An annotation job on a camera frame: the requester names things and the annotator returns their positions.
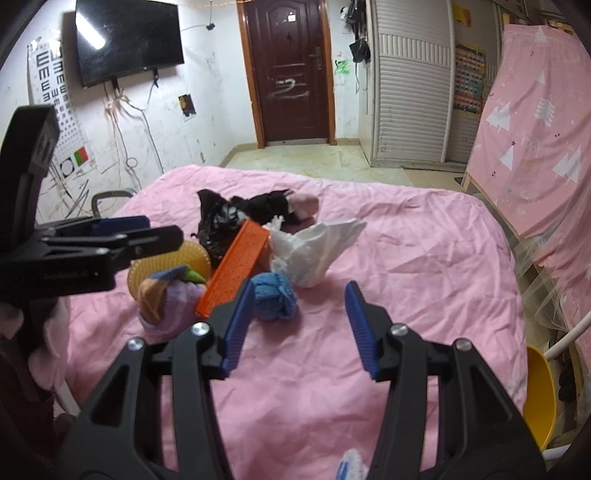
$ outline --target tiled floor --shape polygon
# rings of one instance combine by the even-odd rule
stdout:
[[[321,177],[332,180],[358,182],[378,181],[392,185],[415,186],[423,188],[447,189],[461,192],[462,188],[454,177],[460,175],[431,171],[403,170],[401,168],[371,168],[360,147],[329,145],[298,145],[267,147],[264,150],[252,150],[237,153],[228,164],[228,168],[243,170],[288,171],[309,177]],[[531,282],[527,274],[518,279],[523,293]],[[528,344],[544,350],[552,331],[542,327],[534,319],[539,302],[533,298],[524,301],[525,337]],[[551,367],[558,385],[559,368],[557,362]],[[558,418],[555,434],[563,432],[565,404],[558,400]]]
[[[453,179],[458,174],[431,170],[371,168],[361,147],[297,145],[267,147],[239,152],[228,168],[243,170],[288,171],[308,177],[359,182],[379,181],[391,185],[448,189],[461,192]]]

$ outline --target green graffiti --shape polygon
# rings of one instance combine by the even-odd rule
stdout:
[[[349,60],[335,60],[335,65],[335,73],[337,75],[349,75],[351,73],[351,69],[349,68]]]

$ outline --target black plastic bag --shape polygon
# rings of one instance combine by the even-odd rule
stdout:
[[[371,61],[371,51],[369,50],[369,45],[364,38],[360,38],[359,40],[355,41],[355,43],[349,45],[349,48],[351,49],[353,61],[355,63],[361,63],[362,61],[369,63]]]
[[[217,268],[247,217],[219,193],[199,190],[197,194],[201,200],[201,221],[196,236],[207,250],[212,267]]]
[[[246,213],[248,218],[259,225],[268,224],[276,216],[282,216],[285,225],[299,225],[301,222],[298,217],[290,213],[289,202],[286,198],[286,195],[290,193],[293,191],[274,190],[248,200],[234,196],[230,199],[230,204]]]

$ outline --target pink bed sheet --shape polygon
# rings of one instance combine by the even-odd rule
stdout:
[[[591,310],[591,58],[550,27],[507,25],[467,172],[556,282],[567,327]],[[591,368],[591,332],[577,341]]]
[[[147,215],[152,225],[176,224],[188,236],[197,231],[196,191],[202,188],[226,197],[291,188],[321,198],[319,220],[368,224],[320,285],[296,289],[300,312],[294,320],[253,320],[238,368],[214,383],[237,480],[332,480],[350,448],[371,461],[388,385],[372,383],[362,369],[344,309],[349,280],[426,339],[473,340],[523,406],[527,359],[514,260],[501,227],[479,200],[444,190],[189,166],[162,176],[119,215]],[[72,298],[70,334],[67,381],[81,403],[127,339],[160,340],[140,325],[126,272],[118,274],[114,291]],[[436,454],[434,384],[429,396],[424,466]],[[170,460],[170,416],[163,416]]]

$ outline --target yellow chair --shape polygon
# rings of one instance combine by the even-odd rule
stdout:
[[[556,390],[552,370],[544,354],[527,346],[527,398],[523,418],[540,451],[546,449],[556,424]]]
[[[189,265],[205,280],[212,276],[212,263],[207,251],[198,242],[185,240],[176,252],[136,260],[127,274],[129,293],[137,300],[139,286],[149,275],[179,265]]]

